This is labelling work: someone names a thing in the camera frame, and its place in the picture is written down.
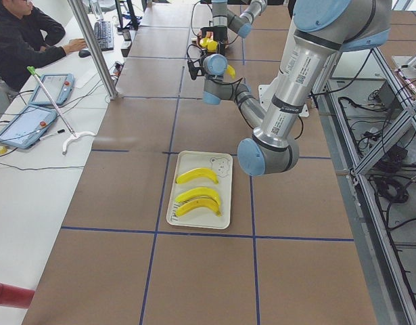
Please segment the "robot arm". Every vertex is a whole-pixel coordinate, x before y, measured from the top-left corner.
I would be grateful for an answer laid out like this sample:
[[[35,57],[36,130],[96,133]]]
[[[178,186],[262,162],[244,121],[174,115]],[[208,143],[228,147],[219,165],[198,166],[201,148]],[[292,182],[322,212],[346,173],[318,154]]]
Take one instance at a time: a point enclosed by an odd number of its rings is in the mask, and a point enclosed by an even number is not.
[[[199,66],[188,66],[193,79],[204,77],[205,103],[231,100],[251,126],[252,136],[237,149],[240,167],[251,176],[281,173],[295,166],[299,148],[290,131],[328,57],[383,45],[390,32],[392,5],[389,1],[293,2],[281,65],[269,85],[271,99],[263,107],[246,84],[226,83],[223,76],[228,66],[224,55],[228,31],[247,37],[266,7],[266,1],[251,1],[244,13],[236,15],[226,1],[213,1],[213,24],[201,33],[212,33],[217,48],[205,53]]]
[[[265,11],[267,1],[250,1],[239,16],[228,8],[227,1],[211,1],[212,23],[200,29],[200,46],[208,53],[224,54],[229,44],[228,30],[245,39],[252,30],[255,18]]]

